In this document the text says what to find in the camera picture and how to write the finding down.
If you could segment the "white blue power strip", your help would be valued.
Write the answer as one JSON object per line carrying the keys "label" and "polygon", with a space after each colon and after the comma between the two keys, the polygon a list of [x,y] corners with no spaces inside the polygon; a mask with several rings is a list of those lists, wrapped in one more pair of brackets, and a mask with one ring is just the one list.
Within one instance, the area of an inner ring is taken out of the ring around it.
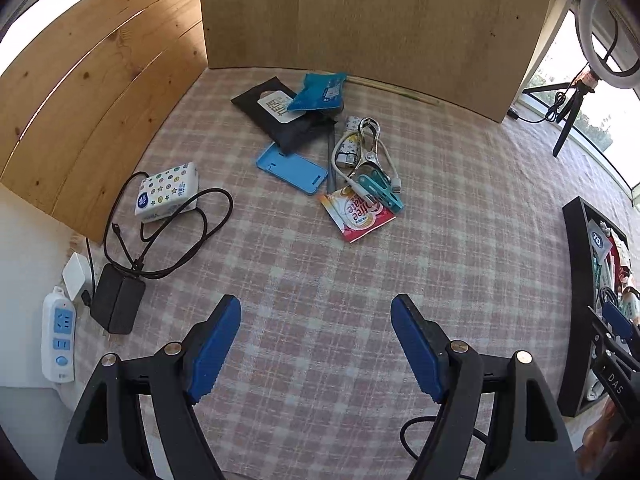
{"label": "white blue power strip", "polygon": [[55,384],[75,380],[74,336],[76,311],[60,286],[43,299],[41,321],[41,370]]}

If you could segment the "patterned tissue packet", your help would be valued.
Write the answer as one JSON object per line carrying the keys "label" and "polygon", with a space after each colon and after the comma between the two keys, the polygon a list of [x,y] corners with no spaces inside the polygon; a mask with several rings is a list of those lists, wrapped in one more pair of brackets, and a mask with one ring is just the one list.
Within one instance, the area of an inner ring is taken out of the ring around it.
{"label": "patterned tissue packet", "polygon": [[195,162],[165,169],[142,180],[134,216],[141,223],[151,223],[170,217],[181,206],[182,212],[195,208],[200,178]]}

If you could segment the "plaid tablecloth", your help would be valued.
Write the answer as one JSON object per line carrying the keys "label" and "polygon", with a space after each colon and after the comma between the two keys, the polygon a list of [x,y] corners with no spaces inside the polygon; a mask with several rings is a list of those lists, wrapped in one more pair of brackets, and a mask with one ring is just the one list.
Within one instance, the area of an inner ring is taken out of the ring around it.
{"label": "plaid tablecloth", "polygon": [[435,405],[390,325],[398,294],[479,352],[528,350],[558,390],[570,334],[564,205],[583,198],[639,244],[638,211],[608,173],[575,144],[553,156],[548,125],[496,124],[350,84],[346,113],[381,124],[405,209],[349,243],[317,197],[256,166],[267,137],[232,99],[269,78],[208,70],[160,128],[140,168],[194,162],[202,187],[226,195],[178,218],[146,266],[171,266],[203,219],[220,231],[146,286],[129,335],[80,316],[77,379],[86,382],[106,352],[148,356],[183,338],[221,296],[237,296],[241,327],[195,411],[221,468],[256,479],[408,476],[399,429]]}

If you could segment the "black power adapter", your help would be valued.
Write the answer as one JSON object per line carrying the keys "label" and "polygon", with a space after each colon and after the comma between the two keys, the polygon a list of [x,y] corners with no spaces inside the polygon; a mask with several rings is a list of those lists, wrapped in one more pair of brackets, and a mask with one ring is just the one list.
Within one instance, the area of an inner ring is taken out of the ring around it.
{"label": "black power adapter", "polygon": [[91,317],[109,334],[128,335],[134,328],[144,292],[144,281],[107,263],[91,303]]}

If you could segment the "coffee mate sachet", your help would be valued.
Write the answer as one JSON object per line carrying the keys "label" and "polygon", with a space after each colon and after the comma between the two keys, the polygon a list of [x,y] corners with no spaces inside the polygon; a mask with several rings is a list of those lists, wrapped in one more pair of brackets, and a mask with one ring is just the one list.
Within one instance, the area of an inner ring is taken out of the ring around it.
{"label": "coffee mate sachet", "polygon": [[380,203],[368,206],[350,186],[344,186],[330,194],[322,194],[320,203],[347,243],[360,240],[396,218]]}

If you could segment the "grey pencil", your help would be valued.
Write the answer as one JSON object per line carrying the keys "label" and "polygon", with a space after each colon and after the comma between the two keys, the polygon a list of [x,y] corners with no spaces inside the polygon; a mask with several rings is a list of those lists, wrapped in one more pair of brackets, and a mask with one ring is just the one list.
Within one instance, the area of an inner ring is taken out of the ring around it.
{"label": "grey pencil", "polygon": [[335,128],[332,127],[326,135],[326,160],[328,161],[328,176],[326,177],[326,192],[336,191],[336,177],[333,168],[333,150],[335,148]]}

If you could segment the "black wet wipes pack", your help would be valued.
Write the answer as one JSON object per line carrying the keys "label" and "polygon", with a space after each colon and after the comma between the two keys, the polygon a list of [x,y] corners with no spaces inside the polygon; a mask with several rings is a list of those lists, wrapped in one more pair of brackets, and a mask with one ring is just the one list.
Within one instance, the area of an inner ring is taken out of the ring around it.
{"label": "black wet wipes pack", "polygon": [[288,110],[296,94],[278,77],[246,90],[231,100],[285,154],[334,131],[336,121],[318,110]]}

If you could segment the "black storage tray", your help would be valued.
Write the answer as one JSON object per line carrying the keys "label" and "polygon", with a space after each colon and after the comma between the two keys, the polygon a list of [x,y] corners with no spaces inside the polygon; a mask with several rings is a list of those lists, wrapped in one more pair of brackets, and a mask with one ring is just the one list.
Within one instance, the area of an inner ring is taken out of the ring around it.
{"label": "black storage tray", "polygon": [[[639,303],[639,289],[630,272],[627,237],[613,222],[581,197],[566,204],[563,214],[570,251],[572,319],[558,407],[562,415],[575,417],[608,391],[592,370],[605,341],[614,340],[638,358],[638,316],[624,307]],[[615,304],[636,326],[634,338],[620,339],[605,322],[605,301]]]}

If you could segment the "blue snack wrapper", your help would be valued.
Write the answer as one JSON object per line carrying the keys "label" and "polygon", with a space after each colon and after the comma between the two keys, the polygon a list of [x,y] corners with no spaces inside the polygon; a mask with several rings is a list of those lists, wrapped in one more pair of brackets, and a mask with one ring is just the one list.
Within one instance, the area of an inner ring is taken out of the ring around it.
{"label": "blue snack wrapper", "polygon": [[328,112],[343,107],[343,87],[347,79],[345,73],[306,73],[303,89],[288,104],[289,112]]}

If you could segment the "wooden side panel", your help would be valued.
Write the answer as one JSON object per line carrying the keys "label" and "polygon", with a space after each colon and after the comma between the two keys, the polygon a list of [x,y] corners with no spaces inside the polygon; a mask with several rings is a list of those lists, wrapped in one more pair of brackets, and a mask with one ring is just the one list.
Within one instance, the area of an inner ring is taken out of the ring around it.
{"label": "wooden side panel", "polygon": [[206,64],[200,0],[81,0],[2,75],[2,184],[99,240],[120,188]]}

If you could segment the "black tripod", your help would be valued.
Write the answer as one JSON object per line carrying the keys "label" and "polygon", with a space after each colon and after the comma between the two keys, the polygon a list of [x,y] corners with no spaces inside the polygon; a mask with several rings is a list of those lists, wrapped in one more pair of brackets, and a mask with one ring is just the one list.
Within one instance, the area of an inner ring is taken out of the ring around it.
{"label": "black tripod", "polygon": [[526,119],[526,122],[530,124],[536,124],[536,122],[555,122],[559,124],[560,122],[564,122],[564,126],[552,150],[554,157],[560,154],[562,147],[570,135],[570,130],[574,127],[574,122],[580,112],[585,97],[596,90],[599,80],[600,78],[588,68],[588,70],[583,70],[569,82],[544,84],[543,86],[530,87],[523,90],[524,96],[554,92],[553,102],[547,107],[546,114],[544,114],[543,118],[538,120]]}

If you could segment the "patterned usb stick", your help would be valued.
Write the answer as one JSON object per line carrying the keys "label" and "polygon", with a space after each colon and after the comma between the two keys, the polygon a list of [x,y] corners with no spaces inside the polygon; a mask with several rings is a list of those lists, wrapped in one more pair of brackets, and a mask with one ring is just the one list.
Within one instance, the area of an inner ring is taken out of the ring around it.
{"label": "patterned usb stick", "polygon": [[336,164],[340,168],[354,168],[359,160],[360,141],[358,138],[358,126],[361,118],[348,116],[344,123],[343,133],[346,139],[338,146],[335,156]]}

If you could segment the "blue phone stand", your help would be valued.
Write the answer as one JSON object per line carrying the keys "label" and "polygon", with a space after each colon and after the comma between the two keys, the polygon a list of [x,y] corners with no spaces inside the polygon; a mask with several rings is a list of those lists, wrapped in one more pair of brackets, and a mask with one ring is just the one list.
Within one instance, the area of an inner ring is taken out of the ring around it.
{"label": "blue phone stand", "polygon": [[307,195],[314,195],[328,175],[326,168],[299,154],[284,154],[275,143],[256,159],[256,166]]}

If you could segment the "wooden back board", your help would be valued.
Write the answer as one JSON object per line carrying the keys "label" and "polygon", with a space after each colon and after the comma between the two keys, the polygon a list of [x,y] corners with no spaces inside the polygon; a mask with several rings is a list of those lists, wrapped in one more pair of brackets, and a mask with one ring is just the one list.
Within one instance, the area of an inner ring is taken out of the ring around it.
{"label": "wooden back board", "polygon": [[549,0],[201,0],[208,64],[345,72],[501,122]]}

